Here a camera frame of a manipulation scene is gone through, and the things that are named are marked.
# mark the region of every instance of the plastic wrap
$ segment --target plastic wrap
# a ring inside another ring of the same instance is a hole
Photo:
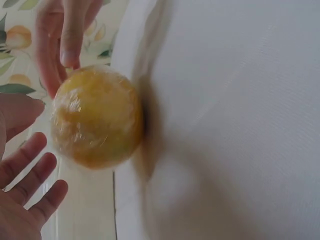
[[[106,65],[73,72],[52,103],[54,146],[90,169],[111,167],[129,158],[142,131],[143,113],[135,88]]]

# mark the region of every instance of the finger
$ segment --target finger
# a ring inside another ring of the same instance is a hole
[[[33,124],[33,122],[30,122],[24,126],[18,126],[18,127],[11,128],[11,129],[7,130],[6,131],[6,142],[9,142],[13,137],[22,133],[24,130],[26,130],[28,127],[30,127],[32,124]]]
[[[44,109],[41,100],[24,94],[0,93],[0,115],[6,131],[33,123]]]
[[[58,180],[43,196],[43,198],[29,209],[37,221],[39,229],[48,221],[51,215],[57,210],[68,192],[68,184]]]
[[[57,71],[59,73],[60,76],[60,81],[63,83],[68,75],[66,72],[66,68],[64,66],[62,66],[61,62],[60,62],[60,45],[61,45],[61,40],[59,39],[57,42],[57,49],[56,49],[56,54],[55,54],[55,62],[56,62],[56,68]]]
[[[47,145],[46,136],[36,132],[16,152],[0,163],[0,189],[9,185]]]
[[[85,21],[84,21],[84,29],[87,29],[90,27],[92,22],[95,20],[98,12],[100,11],[102,7],[103,0],[95,0],[91,3],[86,15],[85,15]]]
[[[35,194],[57,166],[57,159],[52,153],[46,153],[34,165],[31,171],[17,183],[7,194],[17,203],[24,206]]]
[[[48,15],[45,12],[39,13],[35,24],[35,57],[40,73],[40,79],[51,98],[54,98],[59,87],[59,74],[57,73],[55,62],[51,55],[50,35],[56,22],[53,15]]]
[[[64,0],[64,21],[61,35],[61,63],[72,68],[78,61],[85,31],[88,0]]]

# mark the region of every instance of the hand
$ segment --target hand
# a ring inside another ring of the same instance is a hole
[[[65,68],[80,67],[84,32],[102,3],[103,0],[42,0],[35,23],[36,60],[51,98],[67,78]]]
[[[0,93],[0,159],[6,142],[29,127],[44,110],[40,100]],[[35,133],[23,146],[0,162],[0,189],[4,189],[41,152],[47,140]],[[55,169],[57,160],[46,153],[12,189],[0,190],[0,239],[41,240],[41,228],[65,198],[68,185],[59,180],[29,210],[24,205]]]

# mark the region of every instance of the fingernail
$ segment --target fingernail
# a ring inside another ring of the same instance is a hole
[[[73,51],[63,51],[61,54],[61,64],[65,68],[71,68],[75,62],[76,54]]]
[[[39,107],[41,107],[41,108],[44,108],[45,107],[45,103],[42,101],[42,100],[40,100],[40,99],[33,99],[34,100],[34,104],[36,104],[36,105],[38,105]]]

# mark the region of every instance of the painted leaf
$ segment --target painted leaf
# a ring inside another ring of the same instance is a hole
[[[6,0],[2,6],[3,9],[7,9],[15,5],[19,0]]]
[[[0,44],[5,44],[7,41],[7,33],[3,30],[0,30]]]
[[[5,74],[5,72],[10,68],[11,64],[14,62],[16,58],[8,61],[6,64],[4,64],[2,67],[0,67],[0,76]]]
[[[6,18],[7,13],[4,15],[4,17],[0,20],[0,30],[4,31],[6,27]]]
[[[102,24],[99,31],[96,33],[94,40],[100,41],[101,39],[103,39],[105,37],[105,35],[106,35],[106,25]]]
[[[91,25],[87,28],[87,30],[85,30],[85,32],[84,32],[84,34],[86,35],[86,36],[90,36],[91,34],[93,34],[94,33],[94,31],[96,30],[96,28],[97,28],[97,20],[95,19],[92,23],[91,23]]]
[[[104,59],[104,58],[108,58],[110,57],[110,51],[109,50],[106,50],[106,51],[103,51],[99,56],[98,56],[98,59]]]
[[[104,5],[107,5],[107,4],[109,4],[109,3],[111,3],[111,0],[103,0],[102,5],[104,6]]]
[[[0,59],[8,59],[8,58],[13,58],[14,56],[12,56],[9,53],[6,52],[0,52]]]
[[[31,10],[33,9],[37,4],[39,0],[26,0],[20,7],[19,10]]]
[[[36,90],[29,86],[25,86],[18,83],[8,83],[6,85],[0,86],[0,93],[5,94],[31,94]]]

